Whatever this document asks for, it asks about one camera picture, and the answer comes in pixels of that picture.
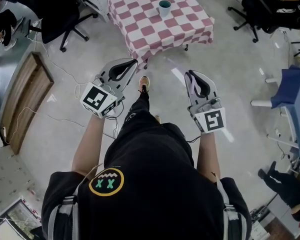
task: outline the office chair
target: office chair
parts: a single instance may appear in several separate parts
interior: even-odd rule
[[[254,43],[259,41],[256,28],[262,29],[267,34],[272,34],[277,28],[289,28],[300,30],[300,10],[294,12],[272,12],[263,0],[242,0],[242,6],[246,14],[233,7],[228,7],[229,11],[235,11],[246,21],[240,26],[235,26],[235,31],[241,29],[246,24],[250,25],[253,31]]]
[[[85,41],[89,37],[84,36],[76,29],[76,26],[86,19],[97,18],[98,15],[91,13],[80,18],[80,12],[76,0],[18,0],[19,3],[29,7],[39,19],[42,19],[41,29],[27,23],[27,34],[30,30],[41,32],[42,42],[47,44],[64,33],[60,51],[63,53],[67,50],[64,45],[71,31],[74,31]]]

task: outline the cup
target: cup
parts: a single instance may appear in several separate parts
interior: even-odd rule
[[[162,18],[166,17],[171,11],[171,3],[168,0],[162,0],[159,3],[159,14]]]

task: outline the backpack strap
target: backpack strap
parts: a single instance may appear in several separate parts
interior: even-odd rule
[[[79,208],[77,196],[79,192],[79,187],[85,182],[87,176],[96,168],[98,168],[101,164],[93,167],[92,170],[84,177],[84,179],[80,182],[80,184],[76,187],[74,193],[71,196],[66,196],[62,201],[61,205],[56,206],[49,217],[48,223],[48,240],[54,240],[54,228],[56,222],[57,213],[67,214],[68,216],[72,216],[72,240],[79,240]]]
[[[237,209],[230,204],[228,194],[226,193],[224,186],[216,174],[216,186],[222,195],[224,202],[223,209],[223,240],[246,240],[247,239],[247,220]],[[237,226],[234,226],[232,222],[237,221],[241,225],[241,232]]]

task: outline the yellow circle logo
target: yellow circle logo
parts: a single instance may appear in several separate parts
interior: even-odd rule
[[[117,193],[124,185],[125,177],[122,171],[117,168],[108,168],[100,172],[89,183],[92,193],[108,197]]]

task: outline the red and white checkered tablecloth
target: red and white checkered tablecloth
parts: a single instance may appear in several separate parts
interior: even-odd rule
[[[197,0],[168,0],[171,12],[159,15],[161,0],[108,0],[109,13],[139,67],[158,52],[191,43],[212,43],[214,22]]]

